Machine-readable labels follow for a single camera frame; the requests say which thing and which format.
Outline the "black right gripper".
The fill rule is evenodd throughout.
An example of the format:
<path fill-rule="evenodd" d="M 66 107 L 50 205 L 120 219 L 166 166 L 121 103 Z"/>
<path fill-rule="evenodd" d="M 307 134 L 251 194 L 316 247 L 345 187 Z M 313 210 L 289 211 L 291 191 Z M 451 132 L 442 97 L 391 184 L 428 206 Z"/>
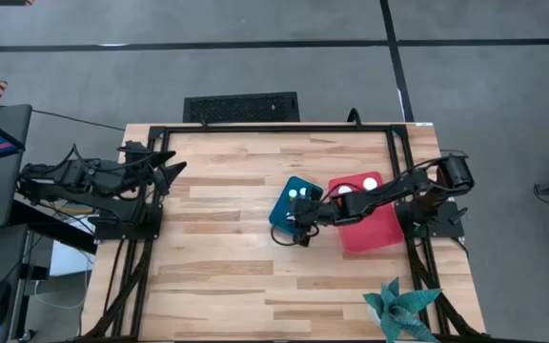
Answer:
<path fill-rule="evenodd" d="M 292 201 L 292 215 L 298 215 L 298 227 L 295 231 L 295 243 L 308 247 L 311 240 L 311 227 L 317 225 L 334 225 L 336 207 L 331 202 L 296 197 Z"/>

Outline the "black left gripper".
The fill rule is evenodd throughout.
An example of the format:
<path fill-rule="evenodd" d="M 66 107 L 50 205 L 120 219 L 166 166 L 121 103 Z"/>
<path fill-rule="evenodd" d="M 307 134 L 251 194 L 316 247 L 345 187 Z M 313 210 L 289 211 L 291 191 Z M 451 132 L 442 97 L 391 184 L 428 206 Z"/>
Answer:
<path fill-rule="evenodd" d="M 187 167 L 186 162 L 179 162 L 159 169 L 161 165 L 176 155 L 175 151 L 152 151 L 140 142 L 126 141 L 120 147 L 125 153 L 123 163 L 122 186 L 140 186 L 155 184 L 169 187 L 175 178 Z"/>

